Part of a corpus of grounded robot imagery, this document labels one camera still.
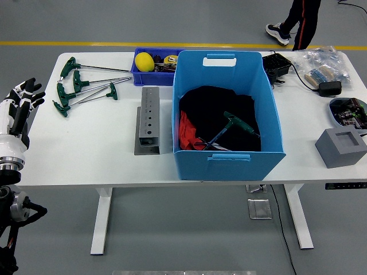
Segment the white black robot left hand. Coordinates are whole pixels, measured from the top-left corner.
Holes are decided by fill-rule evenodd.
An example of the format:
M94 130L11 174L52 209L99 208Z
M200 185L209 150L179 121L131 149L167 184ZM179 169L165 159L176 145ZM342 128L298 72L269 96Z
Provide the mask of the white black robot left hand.
M1 102L1 156L19 158L29 148L27 120L45 100L42 87L30 78L15 86Z

